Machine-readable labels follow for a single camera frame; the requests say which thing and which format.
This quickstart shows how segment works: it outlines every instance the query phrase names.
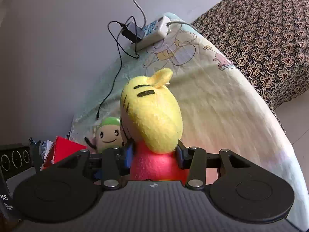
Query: green plush toy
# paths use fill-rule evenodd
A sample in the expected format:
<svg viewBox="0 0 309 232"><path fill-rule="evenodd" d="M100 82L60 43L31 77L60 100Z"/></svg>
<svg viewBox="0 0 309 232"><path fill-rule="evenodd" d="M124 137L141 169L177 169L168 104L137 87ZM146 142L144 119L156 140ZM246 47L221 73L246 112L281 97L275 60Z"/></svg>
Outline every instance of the green plush toy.
<svg viewBox="0 0 309 232"><path fill-rule="evenodd" d="M105 118L95 130L94 143L91 143L88 138L85 138L85 142L98 153L106 148L124 146L120 135L120 119L116 117Z"/></svg>

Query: brown floral fabric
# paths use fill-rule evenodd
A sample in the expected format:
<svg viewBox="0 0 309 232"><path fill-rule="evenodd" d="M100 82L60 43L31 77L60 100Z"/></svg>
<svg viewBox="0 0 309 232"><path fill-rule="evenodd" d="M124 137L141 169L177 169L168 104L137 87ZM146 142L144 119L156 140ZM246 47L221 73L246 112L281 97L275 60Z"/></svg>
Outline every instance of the brown floral fabric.
<svg viewBox="0 0 309 232"><path fill-rule="evenodd" d="M223 0L193 25L272 111L309 89L309 0Z"/></svg>

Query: red plush body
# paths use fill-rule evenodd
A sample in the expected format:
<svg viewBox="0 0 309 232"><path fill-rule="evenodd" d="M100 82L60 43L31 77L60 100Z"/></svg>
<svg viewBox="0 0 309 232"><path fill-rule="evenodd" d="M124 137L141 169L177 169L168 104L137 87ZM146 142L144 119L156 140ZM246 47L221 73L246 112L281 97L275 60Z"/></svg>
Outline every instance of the red plush body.
<svg viewBox="0 0 309 232"><path fill-rule="evenodd" d="M144 141L136 143L130 170L131 180L180 180L185 184L187 176L188 170L178 167L175 152L157 154L149 150Z"/></svg>

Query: power adapter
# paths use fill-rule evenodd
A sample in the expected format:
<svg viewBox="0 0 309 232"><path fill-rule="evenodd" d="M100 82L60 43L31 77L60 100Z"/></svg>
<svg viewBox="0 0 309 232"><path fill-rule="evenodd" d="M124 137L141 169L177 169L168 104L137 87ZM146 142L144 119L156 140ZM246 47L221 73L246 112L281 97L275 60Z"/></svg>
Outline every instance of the power adapter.
<svg viewBox="0 0 309 232"><path fill-rule="evenodd" d="M131 21L122 30L121 34L125 36L127 39L129 39L131 42L136 44L143 39L145 32L140 27L138 27L134 22Z"/></svg>

